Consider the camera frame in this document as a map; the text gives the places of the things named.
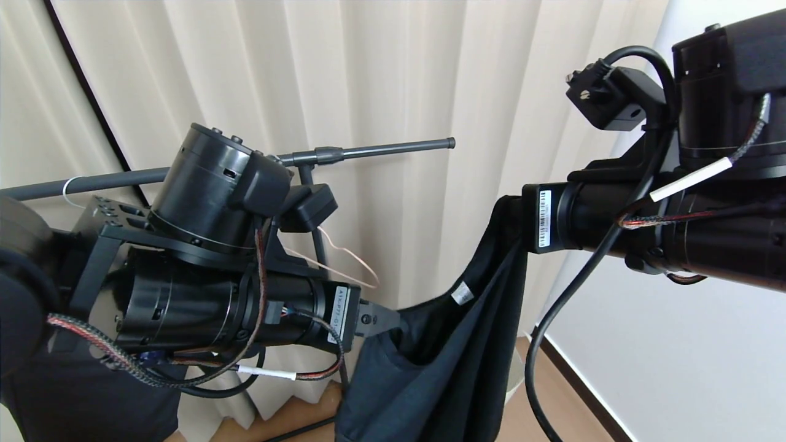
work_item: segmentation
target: brown floor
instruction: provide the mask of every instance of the brown floor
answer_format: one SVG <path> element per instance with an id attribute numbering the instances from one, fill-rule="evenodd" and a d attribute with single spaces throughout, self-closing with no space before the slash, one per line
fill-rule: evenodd
<path id="1" fill-rule="evenodd" d="M 520 354 L 527 353 L 528 341 L 520 338 L 516 344 Z M 584 405 L 576 392 L 565 381 L 556 367 L 542 355 L 538 357 L 537 367 L 538 398 L 560 436 L 567 441 L 612 442 L 601 424 Z M 242 429 L 233 419 L 226 419 L 211 442 L 260 442 L 292 429 L 329 418 L 336 412 L 341 395 L 338 384 L 331 384 L 325 390 L 319 403 L 311 404 L 291 398 L 269 421 L 257 418 L 248 430 Z M 333 441 L 333 425 L 304 433 L 288 439 L 291 442 L 330 442 Z M 505 406 L 502 428 L 498 441 L 529 440 L 546 441 L 527 402 L 523 386 Z M 185 442 L 182 436 L 173 436 L 167 442 Z"/>

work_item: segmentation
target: white wall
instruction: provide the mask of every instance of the white wall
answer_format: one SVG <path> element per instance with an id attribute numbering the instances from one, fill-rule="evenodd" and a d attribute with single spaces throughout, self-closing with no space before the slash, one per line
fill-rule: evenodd
<path id="1" fill-rule="evenodd" d="M 671 0 L 656 48 L 780 1 Z M 620 137 L 621 153 L 638 133 Z M 551 297 L 589 257 L 572 252 Z M 607 258 L 548 335 L 640 442 L 786 438 L 786 295 L 707 280 L 679 286 Z"/>

